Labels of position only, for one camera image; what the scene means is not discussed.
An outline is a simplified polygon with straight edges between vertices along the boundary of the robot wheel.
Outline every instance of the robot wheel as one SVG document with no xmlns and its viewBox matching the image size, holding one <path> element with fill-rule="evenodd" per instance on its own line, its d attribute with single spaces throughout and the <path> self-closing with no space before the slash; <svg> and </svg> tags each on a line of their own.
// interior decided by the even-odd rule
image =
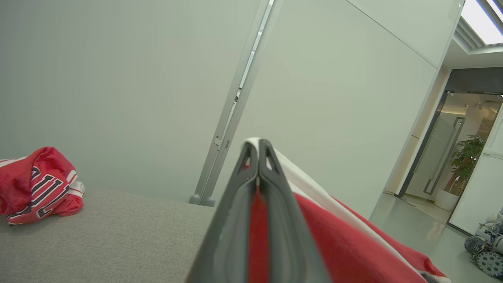
<svg viewBox="0 0 503 283">
<path fill-rule="evenodd" d="M 483 244 L 484 241 L 482 241 L 480 238 L 476 236 L 471 236 L 465 241 L 465 249 L 470 253 L 478 252 L 480 248 L 475 247 L 480 247 Z"/>
<path fill-rule="evenodd" d="M 500 277 L 503 275 L 503 256 L 492 251 L 481 252 L 477 256 L 477 266 L 492 277 Z"/>
</svg>

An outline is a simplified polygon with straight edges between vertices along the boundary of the doorway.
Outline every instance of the doorway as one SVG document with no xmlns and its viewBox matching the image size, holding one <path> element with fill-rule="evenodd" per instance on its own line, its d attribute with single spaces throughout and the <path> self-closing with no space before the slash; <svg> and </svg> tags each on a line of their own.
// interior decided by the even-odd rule
<svg viewBox="0 0 503 283">
<path fill-rule="evenodd" d="M 445 91 L 398 197 L 447 223 L 502 102 L 499 93 Z"/>
</svg>

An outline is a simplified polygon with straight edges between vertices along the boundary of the gray cushion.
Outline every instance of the gray cushion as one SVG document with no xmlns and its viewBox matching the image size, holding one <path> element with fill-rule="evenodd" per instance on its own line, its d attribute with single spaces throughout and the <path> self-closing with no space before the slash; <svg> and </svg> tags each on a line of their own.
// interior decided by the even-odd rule
<svg viewBox="0 0 503 283">
<path fill-rule="evenodd" d="M 184 282 L 214 208 L 87 188 L 68 217 L 0 222 L 0 282 Z"/>
</svg>

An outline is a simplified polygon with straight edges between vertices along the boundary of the skylight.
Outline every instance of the skylight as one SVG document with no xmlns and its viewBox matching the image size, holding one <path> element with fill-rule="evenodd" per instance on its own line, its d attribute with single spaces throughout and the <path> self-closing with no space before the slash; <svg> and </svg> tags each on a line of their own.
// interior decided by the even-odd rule
<svg viewBox="0 0 503 283">
<path fill-rule="evenodd" d="M 488 0 L 487 2 L 491 7 L 494 5 L 493 9 L 496 13 L 499 12 L 497 15 L 500 17 L 501 11 L 496 6 L 496 3 L 494 3 L 493 0 Z M 461 16 L 485 44 L 503 43 L 503 35 L 499 32 L 496 25 L 494 25 L 477 0 L 466 0 Z"/>
<path fill-rule="evenodd" d="M 494 0 L 487 0 L 487 2 L 489 3 L 489 6 L 491 6 L 491 8 L 494 10 L 496 15 L 498 15 L 498 18 L 503 22 L 503 13 L 501 13 L 501 10 L 499 9 L 496 2 L 494 2 Z"/>
</svg>

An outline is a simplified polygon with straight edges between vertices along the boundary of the potted plant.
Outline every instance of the potted plant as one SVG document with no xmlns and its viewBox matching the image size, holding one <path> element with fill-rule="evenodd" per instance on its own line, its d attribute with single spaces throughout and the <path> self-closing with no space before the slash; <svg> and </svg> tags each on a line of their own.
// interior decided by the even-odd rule
<svg viewBox="0 0 503 283">
<path fill-rule="evenodd" d="M 435 205 L 450 211 L 454 208 L 459 196 L 463 193 L 466 183 L 482 153 L 485 141 L 476 135 L 469 135 L 470 139 L 460 141 L 460 149 L 452 154 L 454 160 L 451 166 L 454 166 L 451 180 L 447 186 L 440 190 L 435 197 Z"/>
</svg>

